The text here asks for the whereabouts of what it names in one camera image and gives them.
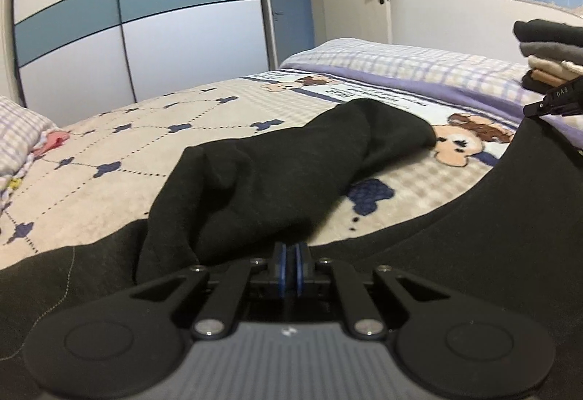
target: stack of folded clothes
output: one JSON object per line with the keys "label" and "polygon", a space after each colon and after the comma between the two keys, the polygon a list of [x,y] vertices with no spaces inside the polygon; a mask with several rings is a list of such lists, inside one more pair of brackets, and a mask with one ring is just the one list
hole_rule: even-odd
{"label": "stack of folded clothes", "polygon": [[523,87],[546,93],[583,75],[583,28],[547,20],[514,23],[520,51],[531,70]]}

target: cartoon bear print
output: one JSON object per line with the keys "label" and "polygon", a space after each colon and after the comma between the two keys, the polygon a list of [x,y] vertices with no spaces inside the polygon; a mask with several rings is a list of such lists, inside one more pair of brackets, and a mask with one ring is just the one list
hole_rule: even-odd
{"label": "cartoon bear print", "polygon": [[450,167],[465,167],[470,156],[484,151],[485,142],[510,143],[514,135],[500,124],[479,115],[454,113],[448,125],[435,125],[434,157]]}
{"label": "cartoon bear print", "polygon": [[293,82],[270,82],[269,84],[263,84],[261,87],[269,90],[269,92],[281,92],[282,90],[299,89],[307,85],[334,85],[339,83],[340,81],[326,76],[310,75],[296,79]]}

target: bed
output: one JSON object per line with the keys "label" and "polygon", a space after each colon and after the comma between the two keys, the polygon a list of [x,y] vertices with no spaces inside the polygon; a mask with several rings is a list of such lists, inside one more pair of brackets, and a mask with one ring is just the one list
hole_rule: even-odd
{"label": "bed", "polygon": [[[526,70],[473,55],[338,39],[288,58],[277,71],[102,113],[64,129],[70,139],[28,168],[0,214],[0,268],[59,247],[86,246],[147,218],[185,147],[300,127],[358,98],[421,117],[437,143],[354,181],[307,242],[326,247],[390,227],[406,232],[404,222],[455,208],[512,147],[523,106],[540,100],[520,87]],[[583,147],[582,117],[547,120],[570,145]],[[73,249],[70,266],[59,269],[64,294],[24,324],[34,326],[65,300],[74,262]],[[0,362],[17,359],[15,339]]]}

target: black fabric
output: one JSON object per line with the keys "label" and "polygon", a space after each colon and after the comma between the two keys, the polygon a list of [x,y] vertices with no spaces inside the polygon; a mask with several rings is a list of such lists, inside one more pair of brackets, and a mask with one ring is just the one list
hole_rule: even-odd
{"label": "black fabric", "polygon": [[537,81],[532,78],[532,70],[528,71],[523,76],[523,87],[526,90],[531,90],[532,92],[538,92],[539,94],[546,94],[553,87],[544,82]]}
{"label": "black fabric", "polygon": [[[190,191],[165,187],[152,207],[156,218],[77,247],[68,294],[57,309],[131,286],[136,278],[179,269],[195,261],[195,253],[203,263],[268,253],[276,238],[292,240],[311,230],[317,219],[312,211],[322,217],[351,179],[431,145],[428,130],[406,113],[360,102],[342,105],[302,129],[190,149],[168,180],[168,185],[185,182]],[[202,167],[193,164],[200,160]],[[524,120],[498,164],[463,196],[368,236],[316,247],[313,254],[346,259],[361,271],[388,263],[532,316],[558,345],[541,400],[578,398],[583,388],[582,161],[548,124]],[[204,185],[194,174],[200,171]],[[270,187],[281,184],[287,189]],[[219,188],[220,198],[209,199],[201,187]],[[226,187],[230,193],[221,193]],[[193,188],[198,196],[192,196]],[[202,220],[192,216],[202,207],[199,196],[210,205]],[[190,205],[193,212],[165,211],[164,204]],[[234,208],[243,216],[229,215]],[[281,231],[285,226],[276,227],[276,220],[288,229]],[[155,227],[169,221],[182,228]],[[223,239],[206,236],[204,227],[215,223],[230,224],[235,232],[226,237],[219,227]],[[231,238],[235,242],[220,250],[205,246]],[[14,352],[39,314],[62,298],[73,254],[72,248],[62,248],[0,272],[2,353]],[[0,361],[0,398],[30,398],[26,388],[33,389],[20,357]]]}
{"label": "black fabric", "polygon": [[545,41],[583,47],[583,27],[542,19],[514,23],[514,36],[521,43]]}

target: pink cloth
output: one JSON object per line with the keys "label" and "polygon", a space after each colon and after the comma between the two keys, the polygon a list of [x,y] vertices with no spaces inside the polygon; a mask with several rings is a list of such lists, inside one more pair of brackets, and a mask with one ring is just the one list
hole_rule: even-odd
{"label": "pink cloth", "polygon": [[39,158],[39,156],[43,156],[46,152],[50,149],[58,148],[63,143],[69,140],[69,133],[63,132],[62,130],[55,130],[47,135],[46,143],[41,147],[33,150],[34,158]]}

